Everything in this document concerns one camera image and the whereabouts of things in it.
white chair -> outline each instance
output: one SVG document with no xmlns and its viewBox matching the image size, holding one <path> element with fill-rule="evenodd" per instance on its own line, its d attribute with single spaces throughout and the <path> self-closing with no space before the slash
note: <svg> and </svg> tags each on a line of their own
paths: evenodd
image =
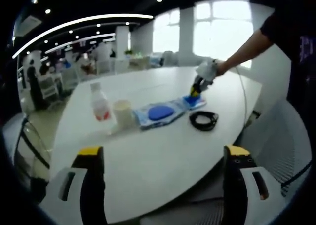
<svg viewBox="0 0 316 225">
<path fill-rule="evenodd" d="M 49 108 L 53 108 L 56 104 L 61 103 L 58 89 L 52 76 L 40 76 L 39 85 L 43 99 L 47 100 L 49 98 Z"/>
<path fill-rule="evenodd" d="M 74 67 L 64 69 L 61 76 L 64 90 L 74 90 L 79 84 L 79 77 Z"/>
<path fill-rule="evenodd" d="M 247 127 L 239 145 L 250 151 L 258 166 L 267 169 L 280 183 L 301 171 L 312 159 L 311 145 L 304 123 L 286 100 L 278 101 Z M 289 202 L 304 182 L 309 169 L 282 188 Z"/>
<path fill-rule="evenodd" d="M 129 60 L 115 59 L 114 70 L 116 74 L 129 72 Z"/>
<path fill-rule="evenodd" d="M 172 51 L 165 51 L 162 55 L 163 58 L 163 66 L 175 66 L 176 58 Z"/>
<path fill-rule="evenodd" d="M 97 61 L 97 76 L 100 75 L 114 75 L 114 64 L 113 59 L 108 59 L 104 61 Z"/>
</svg>

white pillar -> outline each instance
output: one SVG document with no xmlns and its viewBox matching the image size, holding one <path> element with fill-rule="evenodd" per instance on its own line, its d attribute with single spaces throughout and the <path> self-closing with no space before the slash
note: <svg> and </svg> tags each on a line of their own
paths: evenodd
<svg viewBox="0 0 316 225">
<path fill-rule="evenodd" d="M 116 55 L 117 55 L 117 58 L 122 59 L 125 57 L 125 51 L 128 48 L 129 28 L 128 26 L 117 26 L 115 33 L 116 33 L 116 45 L 117 45 Z"/>
<path fill-rule="evenodd" d="M 110 58 L 110 52 L 104 42 L 101 42 L 96 48 L 98 61 L 105 61 Z"/>
<path fill-rule="evenodd" d="M 179 65 L 195 65 L 193 54 L 193 29 L 194 10 L 193 7 L 180 10 L 180 42 L 179 42 Z"/>
</svg>

black shirt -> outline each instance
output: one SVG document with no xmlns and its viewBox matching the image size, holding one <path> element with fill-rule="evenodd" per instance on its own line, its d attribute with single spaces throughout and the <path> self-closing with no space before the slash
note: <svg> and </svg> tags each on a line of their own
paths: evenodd
<svg viewBox="0 0 316 225">
<path fill-rule="evenodd" d="M 316 9 L 292 2 L 276 9 L 260 30 L 292 61 L 287 99 L 316 147 Z"/>
</svg>

bottle label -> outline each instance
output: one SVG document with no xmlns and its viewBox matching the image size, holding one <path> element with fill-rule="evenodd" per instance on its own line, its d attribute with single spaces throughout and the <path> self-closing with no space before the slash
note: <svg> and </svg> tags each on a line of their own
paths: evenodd
<svg viewBox="0 0 316 225">
<path fill-rule="evenodd" d="M 110 118 L 110 112 L 107 108 L 99 108 L 94 110 L 95 118 L 98 121 L 104 121 Z"/>
</svg>

white cup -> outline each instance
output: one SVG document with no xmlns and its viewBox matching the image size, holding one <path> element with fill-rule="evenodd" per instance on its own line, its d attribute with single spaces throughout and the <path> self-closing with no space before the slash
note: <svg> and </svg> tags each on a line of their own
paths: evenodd
<svg viewBox="0 0 316 225">
<path fill-rule="evenodd" d="M 118 100 L 114 102 L 113 113 L 119 129 L 126 129 L 134 122 L 132 104 L 128 100 Z"/>
</svg>

